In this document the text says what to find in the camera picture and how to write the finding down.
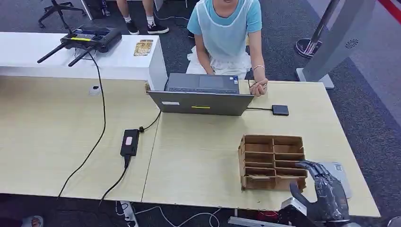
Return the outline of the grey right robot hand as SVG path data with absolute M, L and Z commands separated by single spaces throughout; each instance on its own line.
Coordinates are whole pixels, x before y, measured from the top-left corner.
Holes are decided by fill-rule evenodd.
M 350 223 L 349 205 L 341 182 L 319 163 L 303 160 L 295 165 L 307 170 L 314 180 L 317 197 L 315 202 L 310 202 L 300 192 L 296 183 L 289 186 L 292 197 L 306 207 L 306 216 L 328 227 L 340 227 Z

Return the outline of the person's left hand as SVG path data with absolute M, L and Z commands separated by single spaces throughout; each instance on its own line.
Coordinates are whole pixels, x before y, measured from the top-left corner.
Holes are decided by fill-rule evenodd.
M 262 96 L 266 94 L 268 86 L 268 79 L 255 80 L 255 82 L 249 88 L 250 93 L 254 96 Z

